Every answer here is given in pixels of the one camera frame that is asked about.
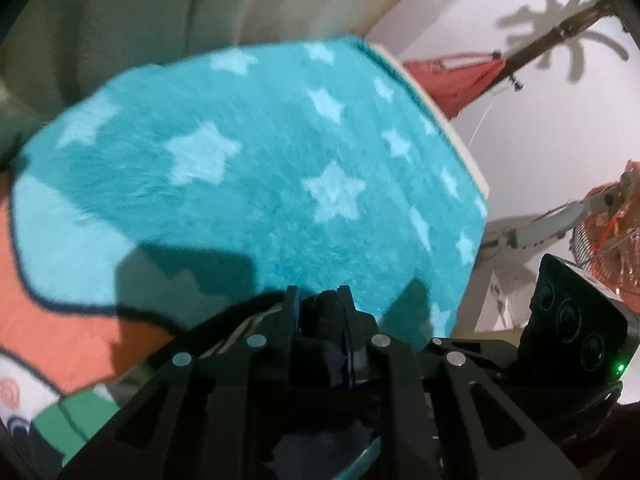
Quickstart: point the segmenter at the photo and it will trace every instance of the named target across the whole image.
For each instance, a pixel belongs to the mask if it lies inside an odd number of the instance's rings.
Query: metal screw
[[[267,338],[265,338],[265,336],[263,336],[262,334],[254,334],[246,339],[246,343],[251,348],[260,348],[261,346],[265,346],[267,344]]]
[[[379,348],[384,348],[391,344],[391,338],[385,334],[376,334],[371,338],[371,342]]]
[[[447,361],[454,366],[462,366],[466,363],[466,357],[460,352],[449,352],[447,354]]]
[[[520,90],[522,90],[524,88],[524,85],[520,81],[518,81],[516,76],[514,76],[513,74],[511,74],[509,76],[509,82],[513,85],[513,89],[516,92],[519,92]]]
[[[191,359],[192,359],[191,354],[187,352],[178,352],[171,359],[171,362],[176,366],[186,366],[191,362]]]

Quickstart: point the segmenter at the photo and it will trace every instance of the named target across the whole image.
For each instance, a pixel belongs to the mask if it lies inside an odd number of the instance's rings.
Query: orange cloth
[[[446,67],[447,61],[461,60],[471,60],[471,63],[455,68]],[[447,118],[451,119],[484,92],[502,71],[505,63],[503,57],[467,52],[437,59],[407,61],[403,65]]]
[[[39,306],[24,290],[9,229],[8,175],[0,174],[0,348],[69,394],[122,375],[172,336],[145,322],[65,315]]]

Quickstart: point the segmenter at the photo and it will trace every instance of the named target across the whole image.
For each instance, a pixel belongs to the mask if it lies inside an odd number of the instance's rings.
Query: white star pattern
[[[409,220],[414,226],[415,232],[418,235],[418,240],[428,253],[431,253],[431,243],[429,242],[429,225],[424,221],[420,212],[412,207],[409,209]]]
[[[121,110],[120,106],[109,101],[104,92],[98,92],[65,114],[65,129],[58,139],[56,148],[64,148],[72,142],[91,146],[100,127]]]
[[[420,120],[422,121],[422,126],[424,127],[424,133],[425,135],[427,135],[428,137],[435,135],[438,133],[436,127],[433,125],[433,123],[428,120],[424,115],[420,116]]]
[[[183,186],[194,179],[212,184],[224,180],[226,159],[237,155],[242,144],[220,135],[214,123],[201,124],[194,133],[174,137],[164,144],[174,154],[171,183]]]
[[[458,248],[458,252],[460,253],[460,261],[462,261],[463,266],[467,266],[468,264],[472,264],[476,260],[476,256],[474,254],[474,244],[469,238],[465,236],[463,232],[460,233],[460,239],[456,244]]]
[[[389,150],[393,158],[402,156],[404,157],[404,160],[406,160],[408,163],[411,163],[411,157],[409,156],[411,143],[408,140],[403,139],[395,130],[387,130],[386,132],[382,132],[382,138],[389,143]]]
[[[324,61],[327,65],[334,64],[335,52],[333,50],[329,50],[324,44],[307,43],[305,48],[309,53],[309,59],[311,61]]]
[[[307,90],[306,93],[311,97],[318,112],[322,117],[332,120],[336,124],[340,124],[342,121],[342,110],[344,105],[334,99],[326,91],[326,88],[318,90]]]
[[[335,160],[329,163],[319,177],[303,180],[302,187],[318,201],[314,217],[316,223],[327,222],[336,215],[349,220],[360,218],[356,199],[365,190],[367,183],[346,176]]]
[[[376,93],[379,97],[391,102],[391,99],[394,97],[394,90],[385,85],[382,79],[379,77],[375,78],[373,80],[373,86],[375,86]]]
[[[458,183],[456,179],[453,178],[447,168],[442,168],[440,172],[440,179],[444,184],[444,187],[447,188],[447,192],[454,198],[458,198]]]
[[[211,54],[211,69],[216,72],[233,72],[247,75],[249,65],[258,63],[255,56],[245,54],[239,48],[228,48]]]
[[[474,205],[478,208],[478,211],[480,212],[480,216],[483,219],[486,218],[486,205],[484,203],[484,200],[482,200],[479,196],[476,196],[476,199],[474,200]]]
[[[450,310],[440,310],[440,306],[437,303],[431,303],[429,319],[420,325],[418,330],[426,338],[446,337],[447,323],[449,322],[450,317]]]

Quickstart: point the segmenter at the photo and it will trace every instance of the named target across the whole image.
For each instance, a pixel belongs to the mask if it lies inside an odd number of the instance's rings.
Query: camera lens
[[[551,283],[545,282],[540,287],[538,302],[542,310],[549,310],[554,304],[554,288],[551,286]]]
[[[582,343],[580,351],[582,368],[588,372],[596,371],[604,360],[604,343],[599,335],[591,334]]]
[[[560,339],[565,343],[573,341],[580,332],[581,323],[582,316],[578,306],[572,300],[562,302],[556,318],[556,330]]]

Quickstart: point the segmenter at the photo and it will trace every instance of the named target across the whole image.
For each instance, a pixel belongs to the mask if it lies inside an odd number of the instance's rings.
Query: orange fabric
[[[446,68],[445,62],[448,60],[471,60],[471,63]],[[484,92],[505,63],[503,57],[494,59],[492,54],[467,52],[437,59],[407,61],[403,65],[451,119]]]
[[[587,217],[582,224],[585,234],[583,240],[589,247],[588,253],[597,254],[589,264],[593,277],[618,294],[633,311],[640,312],[638,237],[630,237],[610,248],[612,243],[640,228],[640,161],[629,160],[625,172],[631,176],[631,187],[625,202],[611,217],[608,213]],[[599,193],[614,184],[618,182],[595,187],[587,196]]]
[[[0,291],[0,348],[36,368],[65,394],[122,375],[172,338],[144,322],[62,315],[38,306],[17,272],[7,174],[0,174]]]

